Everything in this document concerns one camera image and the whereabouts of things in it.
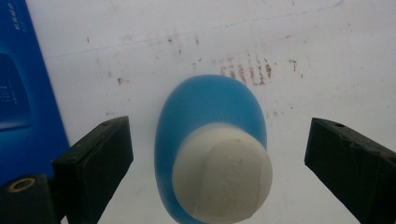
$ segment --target bottle cap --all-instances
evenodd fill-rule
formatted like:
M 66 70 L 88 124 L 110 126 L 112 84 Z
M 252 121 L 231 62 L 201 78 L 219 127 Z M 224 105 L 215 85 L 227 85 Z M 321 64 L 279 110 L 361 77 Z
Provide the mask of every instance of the bottle cap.
M 181 207 L 206 223 L 251 217 L 272 184 L 267 151 L 254 137 L 214 123 L 189 134 L 177 153 L 172 184 Z

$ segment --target white surface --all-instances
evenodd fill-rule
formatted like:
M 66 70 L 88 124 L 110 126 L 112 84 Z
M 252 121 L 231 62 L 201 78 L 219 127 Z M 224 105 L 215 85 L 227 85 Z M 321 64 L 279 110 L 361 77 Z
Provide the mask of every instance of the white surface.
M 178 150 L 172 183 L 180 205 L 205 223 L 235 223 L 264 203 L 272 183 L 270 158 L 260 142 L 224 123 L 189 134 Z
M 134 162 L 100 223 L 174 223 L 153 142 L 198 74 L 235 77 L 265 111 L 271 193 L 242 223 L 358 223 L 304 166 L 312 117 L 396 146 L 396 1 L 28 0 L 68 138 L 130 116 Z

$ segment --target dark mark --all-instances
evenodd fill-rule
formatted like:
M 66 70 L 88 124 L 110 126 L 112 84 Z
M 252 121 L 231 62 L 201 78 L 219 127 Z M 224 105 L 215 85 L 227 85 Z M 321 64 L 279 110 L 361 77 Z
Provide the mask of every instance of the dark mark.
M 234 71 L 234 70 L 232 70 L 232 71 L 230 72 L 230 76 L 231 76 L 232 78 L 235 78 L 235 71 Z
M 289 63 L 293 63 L 294 72 L 295 72 L 295 71 L 296 71 L 296 67 L 297 67 L 297 61 L 295 61 L 295 60 L 289 60 Z
M 230 63 L 230 65 L 228 66 L 230 68 L 230 76 L 232 78 L 235 78 L 235 71 L 233 70 L 233 57 L 229 57 L 228 62 Z
M 134 36 L 133 35 L 123 35 L 123 36 L 120 36 L 120 40 L 122 42 L 133 41 L 134 40 Z
M 225 70 L 227 69 L 227 67 L 222 66 L 221 70 L 220 70 L 220 74 L 225 76 Z
M 269 78 L 271 78 L 272 69 L 271 69 L 271 67 L 270 67 L 269 64 L 266 64 L 266 65 L 265 65 L 265 71 L 267 72 L 267 76 L 268 76 Z
M 350 28 L 350 23 L 348 23 L 347 26 Z M 352 29 L 350 29 L 349 31 L 350 31 L 350 32 L 353 32 Z
M 260 73 L 260 83 L 257 84 L 257 83 L 253 82 L 253 84 L 255 86 L 264 85 L 264 75 L 262 74 L 262 63 L 259 61 L 259 58 L 257 57 L 257 55 L 256 55 L 256 62 L 258 64 L 257 68 L 259 68 L 259 73 Z
M 117 81 L 119 82 L 119 86 L 121 85 L 121 84 L 125 84 L 125 83 L 128 83 L 129 82 L 129 80 L 128 79 L 125 79 L 125 78 L 123 78 L 123 77 L 119 77 L 119 78 L 117 78 Z
M 255 84 L 254 83 L 254 70 L 253 70 L 252 66 L 249 67 L 249 72 L 250 72 L 250 78 L 251 78 L 251 80 L 253 80 L 253 84 Z
M 193 67 L 194 72 L 195 72 L 195 70 L 197 69 L 197 63 L 192 63 L 191 66 Z
M 244 67 L 242 66 L 242 64 L 239 64 L 238 68 L 239 68 L 239 76 L 241 77 L 242 82 L 246 85 L 247 84 L 247 80 L 245 78 Z

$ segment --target screw hole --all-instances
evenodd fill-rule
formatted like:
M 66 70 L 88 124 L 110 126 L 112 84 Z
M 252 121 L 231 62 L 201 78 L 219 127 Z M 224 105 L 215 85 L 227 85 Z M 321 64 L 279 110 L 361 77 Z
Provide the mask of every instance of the screw hole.
M 33 186 L 34 183 L 35 183 L 35 179 L 31 177 L 20 179 L 12 183 L 8 187 L 8 191 L 11 193 L 18 193 L 23 190 L 29 189 L 30 187 Z
M 344 124 L 340 124 L 340 123 L 336 123 L 336 124 L 334 124 L 334 126 L 338 127 L 338 128 L 344 128 L 345 127 Z

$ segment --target blue container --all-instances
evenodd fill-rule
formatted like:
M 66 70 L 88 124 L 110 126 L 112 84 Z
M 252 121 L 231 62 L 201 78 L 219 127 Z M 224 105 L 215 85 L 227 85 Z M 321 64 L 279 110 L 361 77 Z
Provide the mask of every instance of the blue container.
M 212 140 L 206 140 L 204 136 L 198 137 L 205 132 L 206 138 L 209 137 Z M 238 137 L 231 139 L 232 136 L 238 136 L 238 134 L 251 139 L 247 140 L 247 144 L 238 145 L 240 142 Z M 191 140 L 199 138 L 204 139 L 203 143 L 193 143 L 195 140 Z M 258 156 L 249 157 L 249 155 L 240 153 L 244 146 L 252 146 L 249 141 L 254 142 L 253 145 L 256 144 L 252 153 L 258 153 Z M 188 149 L 192 152 L 181 155 L 180 150 L 185 146 L 188 147 L 191 144 L 201 146 L 208 142 L 212 142 L 213 146 L 208 147 L 204 152 L 201 152 L 201 147 L 198 147 L 198 149 Z M 272 168 L 265 151 L 266 144 L 262 110 L 254 95 L 245 85 L 233 78 L 217 75 L 192 77 L 182 82 L 174 89 L 163 106 L 155 141 L 157 185 L 168 213 L 178 223 L 233 223 L 250 217 L 252 212 L 246 210 L 255 212 L 267 197 L 271 186 Z M 216 150 L 212 149 L 219 148 L 219 146 L 221 149 L 214 153 Z M 237 150 L 232 152 L 224 147 L 235 147 Z M 251 162 L 257 164 L 256 167 L 248 167 L 248 163 L 245 166 L 239 164 L 242 163 L 240 158 L 259 159 L 255 161 L 256 163 Z M 244 172 L 251 173 L 249 169 L 254 174 L 257 173 L 256 177 L 258 176 L 258 178 L 241 175 Z M 253 184 L 246 186 L 242 184 L 242 182 L 250 183 L 249 181 Z M 266 189 L 260 189 L 259 185 L 262 183 L 258 183 L 256 186 L 257 181 L 266 181 L 264 183 Z M 251 202 L 246 195 L 235 195 L 237 192 L 244 192 L 242 189 L 245 188 L 259 190 L 259 196 L 248 195 L 248 197 L 262 197 L 259 202 Z M 190 189 L 196 193 L 196 197 L 186 199 L 194 194 L 189 192 Z M 177 197 L 177 193 L 183 190 L 185 195 Z M 223 203 L 233 207 L 227 208 L 227 205 L 222 206 Z M 259 204 L 251 208 L 252 203 Z M 212 205 L 220 206 L 221 209 L 213 209 Z M 208 214 L 210 211 L 206 211 L 206 207 L 215 213 L 219 211 L 219 213 Z M 234 217 L 233 214 L 239 212 L 240 216 Z

